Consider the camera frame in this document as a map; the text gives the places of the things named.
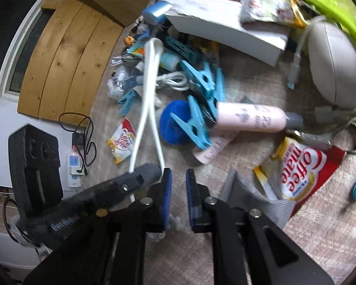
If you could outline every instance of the black cable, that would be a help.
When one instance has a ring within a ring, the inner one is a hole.
[[[75,129],[67,129],[62,125],[62,121],[61,121],[61,118],[64,115],[78,115],[78,116],[83,117],[83,119],[79,122],[79,124],[77,125],[77,127]],[[85,120],[88,120],[89,123],[88,123],[88,126],[84,129],[83,154],[79,150],[79,147],[77,147],[77,146],[75,146],[75,147],[76,147],[76,149],[78,151],[78,154],[81,157],[82,163],[83,163],[82,164],[82,168],[80,168],[80,170],[81,171],[84,170],[84,175],[86,176],[88,174],[87,167],[90,166],[94,162],[94,160],[96,159],[96,152],[97,152],[96,151],[96,144],[93,141],[91,141],[92,134],[94,133],[94,123],[92,122],[92,119],[91,119],[90,116],[86,116],[84,114],[79,114],[77,112],[64,112],[58,118],[58,121],[59,121],[59,124],[60,124],[61,128],[63,128],[65,131],[71,132],[71,133],[78,133],[77,132],[78,128],[81,126],[81,124]],[[91,147],[94,147],[94,150],[95,150],[94,157],[92,158],[91,162],[87,162],[87,155],[91,151]]]
[[[10,197],[8,197],[8,198],[4,201],[4,203],[3,203],[3,220],[4,220],[4,226],[5,226],[5,229],[6,229],[7,232],[8,232],[8,235],[11,237],[11,239],[12,239],[14,242],[19,243],[19,242],[17,241],[17,239],[16,239],[16,238],[12,235],[12,233],[10,232],[9,225],[8,225],[8,222],[7,222],[6,207],[7,207],[7,204],[8,204],[9,202],[12,202],[12,203],[14,203],[14,204],[16,205],[16,202],[15,202],[12,198],[10,198]]]

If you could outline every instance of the gray bottle cap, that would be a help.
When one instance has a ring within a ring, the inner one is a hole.
[[[286,111],[286,129],[303,129],[303,117],[295,112]]]

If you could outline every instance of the white wall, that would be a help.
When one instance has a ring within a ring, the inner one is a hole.
[[[60,177],[62,189],[67,186],[67,153],[71,151],[71,133],[64,131],[58,123],[45,122],[17,113],[17,103],[0,99],[0,186],[12,187],[8,161],[8,137],[24,126],[31,124],[58,138],[60,153]]]

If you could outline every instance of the coffee mate packet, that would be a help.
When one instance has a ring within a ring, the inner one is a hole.
[[[107,141],[107,145],[110,146],[115,157],[115,164],[122,162],[132,154],[135,138],[136,135],[131,123],[128,119],[124,119]]]
[[[253,171],[270,200],[286,198],[296,202],[294,214],[329,180],[345,154],[333,145],[318,150],[286,137]]]

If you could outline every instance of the blue round object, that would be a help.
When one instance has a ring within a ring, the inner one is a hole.
[[[176,100],[166,106],[159,120],[159,133],[166,143],[171,145],[182,145],[190,141],[190,137],[171,118],[170,113],[176,114],[184,122],[191,118],[189,103]]]

